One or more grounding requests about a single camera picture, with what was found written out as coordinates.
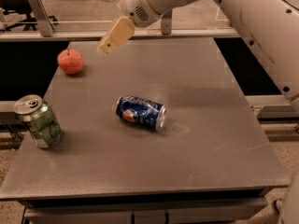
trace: red apple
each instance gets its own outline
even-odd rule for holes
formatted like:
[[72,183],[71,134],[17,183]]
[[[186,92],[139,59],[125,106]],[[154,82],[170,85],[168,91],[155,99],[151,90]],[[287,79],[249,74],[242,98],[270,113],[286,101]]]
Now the red apple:
[[83,69],[83,57],[76,49],[65,49],[57,57],[60,68],[68,75],[75,75]]

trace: sprite can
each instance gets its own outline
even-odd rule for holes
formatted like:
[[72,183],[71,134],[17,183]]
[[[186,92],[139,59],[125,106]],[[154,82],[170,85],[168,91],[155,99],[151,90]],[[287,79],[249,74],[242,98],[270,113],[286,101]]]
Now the sprite can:
[[15,103],[14,112],[38,147],[53,147],[61,139],[62,130],[54,112],[38,95],[22,97]]

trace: blue soda can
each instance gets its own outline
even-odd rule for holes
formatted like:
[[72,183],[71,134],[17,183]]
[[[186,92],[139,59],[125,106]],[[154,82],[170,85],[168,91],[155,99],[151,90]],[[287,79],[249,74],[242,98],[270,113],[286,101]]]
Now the blue soda can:
[[125,121],[159,131],[165,122],[164,105],[143,98],[127,95],[116,104],[116,114]]

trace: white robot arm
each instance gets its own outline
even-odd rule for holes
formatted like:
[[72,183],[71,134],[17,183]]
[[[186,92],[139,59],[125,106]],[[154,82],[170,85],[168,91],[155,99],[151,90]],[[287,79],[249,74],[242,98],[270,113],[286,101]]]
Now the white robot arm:
[[[121,0],[119,7],[136,27],[147,27],[174,7],[194,1]],[[213,1],[299,112],[299,13],[281,0]]]

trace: soda can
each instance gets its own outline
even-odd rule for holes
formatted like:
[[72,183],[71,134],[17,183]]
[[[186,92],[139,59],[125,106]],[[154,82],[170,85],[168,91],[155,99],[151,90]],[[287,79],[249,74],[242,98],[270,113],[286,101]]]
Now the soda can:
[[22,97],[15,103],[14,112],[38,147],[53,147],[61,139],[62,130],[54,112],[38,95]]
[[127,95],[116,105],[116,114],[125,121],[159,131],[165,123],[164,105],[143,98]]

